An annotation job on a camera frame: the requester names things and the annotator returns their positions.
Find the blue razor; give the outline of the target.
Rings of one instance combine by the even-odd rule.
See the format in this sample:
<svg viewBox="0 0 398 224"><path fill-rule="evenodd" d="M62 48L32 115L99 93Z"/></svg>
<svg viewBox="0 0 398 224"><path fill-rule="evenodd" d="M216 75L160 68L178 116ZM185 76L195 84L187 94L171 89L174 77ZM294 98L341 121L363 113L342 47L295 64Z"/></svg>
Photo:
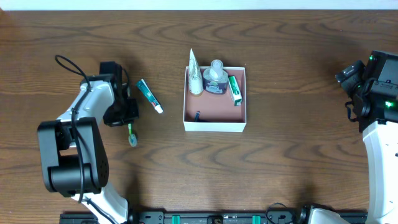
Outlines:
<svg viewBox="0 0 398 224"><path fill-rule="evenodd" d="M196 115L195 115L194 122L197 122L197 123L209 123L210 122L210 121L208 121L206 119L201 119L200 115L201 115L200 111L197 111Z"/></svg>

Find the green toothbrush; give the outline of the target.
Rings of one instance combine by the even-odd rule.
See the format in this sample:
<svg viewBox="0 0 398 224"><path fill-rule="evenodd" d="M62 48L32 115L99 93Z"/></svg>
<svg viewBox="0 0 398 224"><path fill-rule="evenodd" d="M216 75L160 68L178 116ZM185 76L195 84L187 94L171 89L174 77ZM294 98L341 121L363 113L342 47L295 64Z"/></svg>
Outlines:
<svg viewBox="0 0 398 224"><path fill-rule="evenodd" d="M137 137L136 137L136 134L135 134L135 132L133 130L133 124L132 123L128 124L128 130L129 130L128 141L129 141L129 143L130 143L130 145L132 147L136 147L137 146Z"/></svg>

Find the green soap box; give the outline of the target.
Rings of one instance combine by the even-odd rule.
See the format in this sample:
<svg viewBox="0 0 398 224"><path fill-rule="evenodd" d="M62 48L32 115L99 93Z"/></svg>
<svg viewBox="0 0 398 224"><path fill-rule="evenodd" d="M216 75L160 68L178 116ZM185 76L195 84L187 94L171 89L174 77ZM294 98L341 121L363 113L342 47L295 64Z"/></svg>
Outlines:
<svg viewBox="0 0 398 224"><path fill-rule="evenodd" d="M241 95L241 90L239 88L237 79L235 76L229 76L228 81L229 81L229 92L231 94L231 99L233 101L233 104L235 106L240 106L243 101L243 98Z"/></svg>

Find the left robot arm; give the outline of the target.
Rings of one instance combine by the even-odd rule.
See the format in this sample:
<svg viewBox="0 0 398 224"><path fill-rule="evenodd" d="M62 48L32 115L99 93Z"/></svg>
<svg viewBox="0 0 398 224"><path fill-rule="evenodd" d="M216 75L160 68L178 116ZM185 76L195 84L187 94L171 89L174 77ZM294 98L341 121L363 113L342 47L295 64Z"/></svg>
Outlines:
<svg viewBox="0 0 398 224"><path fill-rule="evenodd" d="M109 179L109 163L99 124L131 126L137 101L123 83L125 69L102 62L99 74L84 77L69 109L37 128L44 185L86 206L99 223L128 223L129 203Z"/></svg>

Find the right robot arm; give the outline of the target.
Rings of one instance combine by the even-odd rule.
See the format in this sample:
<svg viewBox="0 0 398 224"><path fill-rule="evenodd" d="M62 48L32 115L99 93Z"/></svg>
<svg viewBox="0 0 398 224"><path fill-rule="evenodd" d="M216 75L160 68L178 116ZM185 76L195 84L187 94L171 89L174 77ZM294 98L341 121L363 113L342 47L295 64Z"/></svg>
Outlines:
<svg viewBox="0 0 398 224"><path fill-rule="evenodd" d="M368 157L366 223L397 223L397 55L373 50L335 76L350 100L348 119L358 123Z"/></svg>

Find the clear sanitizer bottle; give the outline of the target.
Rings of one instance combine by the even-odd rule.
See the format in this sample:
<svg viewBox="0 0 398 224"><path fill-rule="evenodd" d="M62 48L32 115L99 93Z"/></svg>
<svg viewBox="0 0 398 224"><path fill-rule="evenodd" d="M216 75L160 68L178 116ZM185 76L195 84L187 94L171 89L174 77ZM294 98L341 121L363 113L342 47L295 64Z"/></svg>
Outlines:
<svg viewBox="0 0 398 224"><path fill-rule="evenodd" d="M228 87L228 73L223 70L222 61L216 59L203 72L203 89L215 95L223 95Z"/></svg>

